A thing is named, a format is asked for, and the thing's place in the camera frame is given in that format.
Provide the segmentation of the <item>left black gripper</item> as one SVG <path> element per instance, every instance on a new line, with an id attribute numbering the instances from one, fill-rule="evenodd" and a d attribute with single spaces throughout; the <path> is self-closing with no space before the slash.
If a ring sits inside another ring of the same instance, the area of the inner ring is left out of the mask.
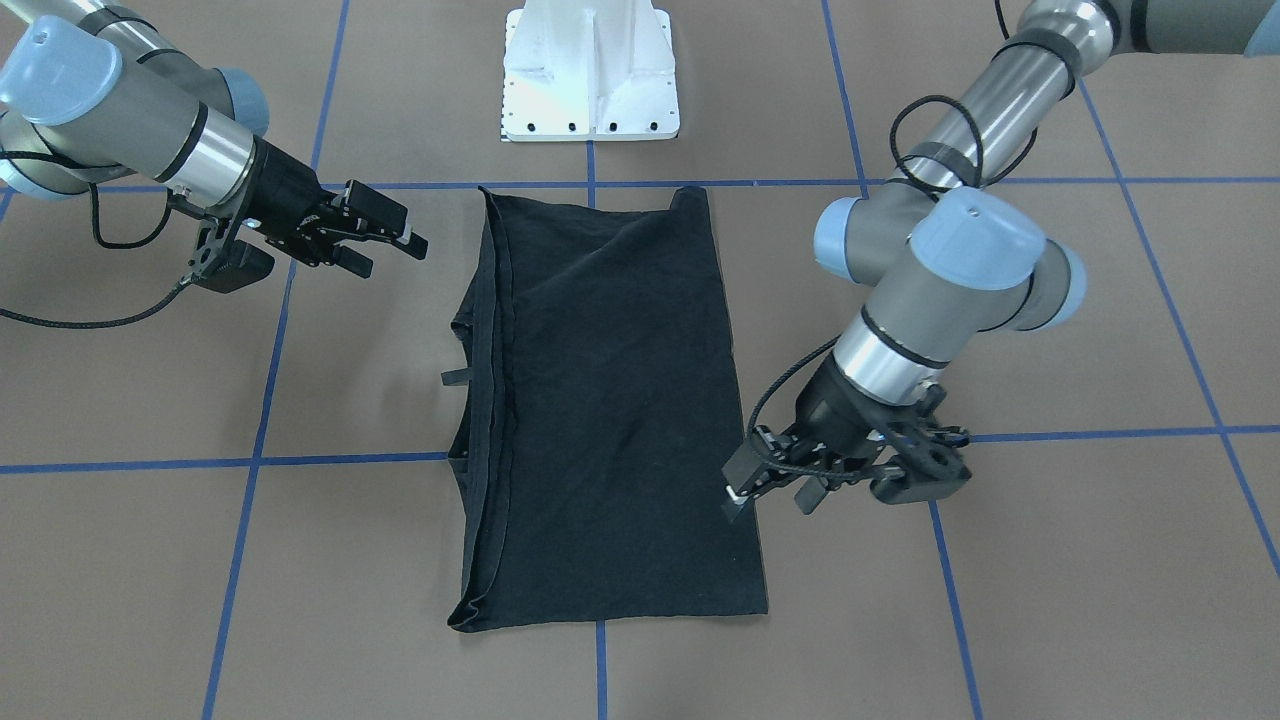
<path id="1" fill-rule="evenodd" d="M 945 398 L 945 388 L 932 384 L 914 404 L 882 404 L 824 359 L 797 396 L 795 421 L 777 433 L 750 430 L 722 466 L 724 516 L 735 524 L 755 498 L 796 480 L 794 502 L 805 516 L 860 482 L 887 505 L 955 495 L 972 479 L 961 455 L 972 437 L 940 424 L 934 411 Z"/>

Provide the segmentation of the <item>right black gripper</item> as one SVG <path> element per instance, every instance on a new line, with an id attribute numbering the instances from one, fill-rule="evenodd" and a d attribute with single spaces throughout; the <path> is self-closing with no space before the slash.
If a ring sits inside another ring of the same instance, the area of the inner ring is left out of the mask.
<path id="1" fill-rule="evenodd" d="M 340 242 L 344 218 L 356 238 L 388 243 L 415 260 L 425 260 L 429 241 L 416 234 L 404 205 L 380 191 L 349 179 L 340 199 L 325 191 L 310 167 L 265 140 L 253 141 L 248 174 L 221 206 L 202 209 L 172 193 L 166 210 L 198 220 L 189 269 L 180 286 L 229 293 L 266 278 L 274 258 L 237 238 L 246 222 L 268 243 L 308 266 L 333 265 L 362 279 L 372 274 L 371 258 Z"/>

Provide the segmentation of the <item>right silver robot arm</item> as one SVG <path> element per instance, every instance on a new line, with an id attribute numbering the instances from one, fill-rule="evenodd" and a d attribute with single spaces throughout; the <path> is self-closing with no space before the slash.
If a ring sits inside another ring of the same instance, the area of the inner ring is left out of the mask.
<path id="1" fill-rule="evenodd" d="M 268 277 L 274 252 L 367 278 L 357 242 L 428 255 L 407 209 L 351 179 L 335 193 L 265 140 L 261 88 L 202 67 L 115 3 L 8 1 L 27 26 L 3 64 L 3 179 L 68 199 L 136 174 L 200 223 L 186 282 L 229 293 Z"/>

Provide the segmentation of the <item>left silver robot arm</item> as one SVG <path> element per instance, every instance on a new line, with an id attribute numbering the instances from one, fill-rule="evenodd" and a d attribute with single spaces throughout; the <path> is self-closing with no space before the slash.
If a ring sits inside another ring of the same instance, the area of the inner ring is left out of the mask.
<path id="1" fill-rule="evenodd" d="M 1110 58 L 1129 53 L 1277 54 L 1275 1 L 1033 1 L 974 85 L 896 165 L 881 190 L 820 215 L 815 260 L 870 295 L 817 363 L 781 432 L 748 423 L 726 462 L 735 521 L 801 482 L 813 512 L 865 482 L 882 503 L 947 498 L 972 477 L 969 433 L 936 418 L 940 378 L 975 334 L 1037 332 L 1082 305 L 1080 256 L 993 196 L 1052 109 Z"/>

